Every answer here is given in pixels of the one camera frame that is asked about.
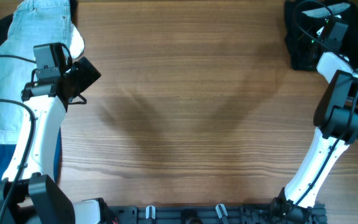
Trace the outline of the black shorts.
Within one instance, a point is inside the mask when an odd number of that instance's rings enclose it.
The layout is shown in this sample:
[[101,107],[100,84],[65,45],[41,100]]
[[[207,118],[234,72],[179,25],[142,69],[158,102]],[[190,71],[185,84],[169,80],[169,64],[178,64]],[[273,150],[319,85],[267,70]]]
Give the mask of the black shorts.
[[285,43],[294,70],[316,70],[324,52],[358,68],[358,8],[349,1],[285,1]]

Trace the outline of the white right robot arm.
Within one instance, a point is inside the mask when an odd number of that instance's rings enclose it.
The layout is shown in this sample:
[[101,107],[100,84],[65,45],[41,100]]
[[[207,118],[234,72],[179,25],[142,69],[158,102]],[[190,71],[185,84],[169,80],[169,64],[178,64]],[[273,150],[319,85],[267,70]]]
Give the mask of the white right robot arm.
[[316,69],[329,85],[314,112],[311,146],[294,178],[270,206],[271,215],[297,223],[309,218],[330,170],[358,140],[358,71],[332,51],[322,53]]

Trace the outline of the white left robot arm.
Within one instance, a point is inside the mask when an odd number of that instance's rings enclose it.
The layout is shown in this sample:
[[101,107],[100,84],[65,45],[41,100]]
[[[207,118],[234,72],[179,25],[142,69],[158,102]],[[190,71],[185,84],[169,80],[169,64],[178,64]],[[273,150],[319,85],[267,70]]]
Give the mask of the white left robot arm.
[[56,184],[53,168],[68,106],[101,74],[86,57],[71,65],[39,62],[35,74],[22,91],[21,132],[0,183],[0,223],[105,223],[105,202],[71,202]]

